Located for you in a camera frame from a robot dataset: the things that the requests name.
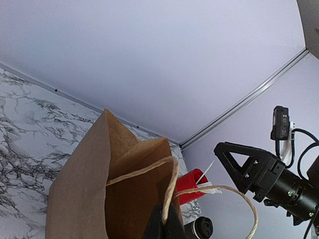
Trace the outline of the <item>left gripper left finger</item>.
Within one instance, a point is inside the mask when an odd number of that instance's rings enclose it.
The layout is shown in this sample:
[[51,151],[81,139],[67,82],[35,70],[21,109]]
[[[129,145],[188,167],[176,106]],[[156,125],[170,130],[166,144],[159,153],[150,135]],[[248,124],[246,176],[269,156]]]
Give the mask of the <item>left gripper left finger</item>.
[[143,233],[143,239],[163,239],[164,226],[162,224],[162,204],[155,205]]

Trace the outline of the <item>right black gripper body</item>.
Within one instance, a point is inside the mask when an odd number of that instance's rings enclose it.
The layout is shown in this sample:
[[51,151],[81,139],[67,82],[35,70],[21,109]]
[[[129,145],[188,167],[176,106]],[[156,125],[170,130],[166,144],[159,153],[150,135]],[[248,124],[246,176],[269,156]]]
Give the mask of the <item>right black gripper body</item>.
[[248,162],[250,164],[245,172],[249,175],[247,179],[249,181],[248,190],[255,193],[254,200],[261,202],[284,171],[285,164],[273,154],[263,155],[259,158],[249,157]]

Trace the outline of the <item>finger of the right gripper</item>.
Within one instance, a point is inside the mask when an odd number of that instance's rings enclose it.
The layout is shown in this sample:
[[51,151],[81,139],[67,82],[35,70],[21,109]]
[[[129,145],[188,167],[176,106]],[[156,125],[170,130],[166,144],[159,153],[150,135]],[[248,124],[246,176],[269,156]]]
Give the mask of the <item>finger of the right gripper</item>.
[[262,157],[272,154],[266,150],[229,142],[220,142],[216,145],[214,153],[226,169],[238,191],[246,194],[249,190],[249,175],[246,170],[249,167],[249,157]]

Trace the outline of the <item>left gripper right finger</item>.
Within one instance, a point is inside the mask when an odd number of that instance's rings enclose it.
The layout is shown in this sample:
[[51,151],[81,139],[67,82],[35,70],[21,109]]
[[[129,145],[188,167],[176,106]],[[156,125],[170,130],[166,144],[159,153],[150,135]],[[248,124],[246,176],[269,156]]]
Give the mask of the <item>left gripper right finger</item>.
[[173,204],[170,204],[167,222],[164,225],[165,239],[186,239],[184,227],[179,220],[177,212]]

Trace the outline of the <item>black paper coffee cup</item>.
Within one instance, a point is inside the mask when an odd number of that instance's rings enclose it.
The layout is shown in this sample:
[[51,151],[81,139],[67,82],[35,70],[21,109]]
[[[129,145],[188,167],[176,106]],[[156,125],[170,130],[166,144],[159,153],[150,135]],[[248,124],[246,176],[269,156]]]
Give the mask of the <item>black paper coffee cup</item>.
[[212,220],[207,217],[199,217],[184,225],[187,239],[209,239],[213,235]]

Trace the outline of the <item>black plastic cup lid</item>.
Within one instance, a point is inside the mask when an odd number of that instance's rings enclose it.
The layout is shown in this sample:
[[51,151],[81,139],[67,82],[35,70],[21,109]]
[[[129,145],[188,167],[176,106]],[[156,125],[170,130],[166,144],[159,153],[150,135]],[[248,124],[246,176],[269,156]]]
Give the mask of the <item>black plastic cup lid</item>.
[[207,217],[199,217],[193,223],[193,233],[198,239],[209,239],[213,235],[212,220]]

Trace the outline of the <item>brown paper bag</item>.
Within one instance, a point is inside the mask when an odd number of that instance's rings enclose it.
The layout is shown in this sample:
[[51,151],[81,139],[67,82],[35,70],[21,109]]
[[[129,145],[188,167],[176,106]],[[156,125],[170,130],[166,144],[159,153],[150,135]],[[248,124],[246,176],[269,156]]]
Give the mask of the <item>brown paper bag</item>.
[[143,239],[157,204],[163,226],[170,204],[182,223],[178,175],[168,139],[141,141],[104,110],[50,187],[45,236]]

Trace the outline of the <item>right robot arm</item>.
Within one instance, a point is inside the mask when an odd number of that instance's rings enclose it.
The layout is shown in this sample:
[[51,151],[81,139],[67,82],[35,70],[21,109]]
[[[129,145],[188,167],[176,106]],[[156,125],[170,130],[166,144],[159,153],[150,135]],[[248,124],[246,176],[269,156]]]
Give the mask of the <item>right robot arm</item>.
[[314,225],[319,224],[318,189],[287,169],[277,156],[229,142],[218,143],[214,153],[241,193],[251,191],[257,202],[284,208],[295,226],[311,218],[315,218]]

